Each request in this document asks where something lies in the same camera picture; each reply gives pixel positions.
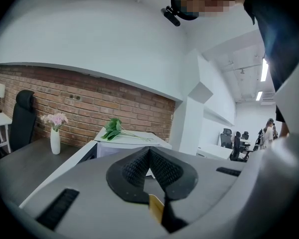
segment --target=white vase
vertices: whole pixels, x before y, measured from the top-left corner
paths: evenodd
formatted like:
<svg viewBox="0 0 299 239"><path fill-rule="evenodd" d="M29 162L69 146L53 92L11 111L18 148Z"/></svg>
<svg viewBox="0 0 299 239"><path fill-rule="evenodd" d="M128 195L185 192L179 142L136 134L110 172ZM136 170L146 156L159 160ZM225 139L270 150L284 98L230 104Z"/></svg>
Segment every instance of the white vase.
<svg viewBox="0 0 299 239"><path fill-rule="evenodd" d="M51 128L51 136L50 136L50 142L51 142L51 149L53 154L59 154L60 153L60 133L54 131L53 128Z"/></svg>

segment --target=red brick wall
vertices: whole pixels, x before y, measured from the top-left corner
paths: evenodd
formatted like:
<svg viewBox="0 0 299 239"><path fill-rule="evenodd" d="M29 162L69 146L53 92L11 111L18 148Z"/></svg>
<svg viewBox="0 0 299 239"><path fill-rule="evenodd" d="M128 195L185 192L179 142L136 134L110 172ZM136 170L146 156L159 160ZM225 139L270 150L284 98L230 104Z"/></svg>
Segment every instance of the red brick wall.
<svg viewBox="0 0 299 239"><path fill-rule="evenodd" d="M50 126L39 116L62 112L69 124L60 130L61 141L84 146L109 120L120 118L125 129L155 132L168 141L175 101L105 78L32 66L0 66L5 84L3 112L12 117L16 94L35 92L37 120L34 138L50 136Z"/></svg>

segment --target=pink flowers in vase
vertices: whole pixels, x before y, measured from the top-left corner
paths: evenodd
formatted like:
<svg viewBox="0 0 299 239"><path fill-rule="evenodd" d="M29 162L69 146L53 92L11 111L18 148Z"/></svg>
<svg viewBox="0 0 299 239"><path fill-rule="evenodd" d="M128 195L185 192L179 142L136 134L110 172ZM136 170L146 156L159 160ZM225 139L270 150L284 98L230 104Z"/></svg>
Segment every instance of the pink flowers in vase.
<svg viewBox="0 0 299 239"><path fill-rule="evenodd" d="M65 124L68 123L69 120L64 114L58 113L58 114L49 114L49 115L44 115L41 117L41 120L44 123L51 124L52 128L54 131L58 132L59 128Z"/></svg>

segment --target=fluorescent light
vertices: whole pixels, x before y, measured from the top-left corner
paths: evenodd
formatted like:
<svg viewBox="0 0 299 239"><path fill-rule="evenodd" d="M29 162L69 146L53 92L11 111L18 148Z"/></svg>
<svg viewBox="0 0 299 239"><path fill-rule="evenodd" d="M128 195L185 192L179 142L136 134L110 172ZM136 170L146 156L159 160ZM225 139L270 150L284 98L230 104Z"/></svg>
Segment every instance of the fluorescent light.
<svg viewBox="0 0 299 239"><path fill-rule="evenodd" d="M261 73L261 82L264 82L267 78L267 73L268 73L268 63L265 59L263 59L263 71Z"/></svg>
<svg viewBox="0 0 299 239"><path fill-rule="evenodd" d="M258 95L257 95L257 98L256 98L256 101L259 101L260 100L260 97L261 97L261 95L263 94L263 92L262 91L259 91L258 92Z"/></svg>

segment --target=lamp shade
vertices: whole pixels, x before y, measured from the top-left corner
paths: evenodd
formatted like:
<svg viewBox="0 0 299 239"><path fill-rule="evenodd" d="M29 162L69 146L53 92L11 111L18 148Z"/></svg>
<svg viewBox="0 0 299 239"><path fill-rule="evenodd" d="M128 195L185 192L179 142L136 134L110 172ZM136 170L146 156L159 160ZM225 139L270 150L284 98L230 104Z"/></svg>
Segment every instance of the lamp shade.
<svg viewBox="0 0 299 239"><path fill-rule="evenodd" d="M0 98L4 98L5 84L0 83Z"/></svg>

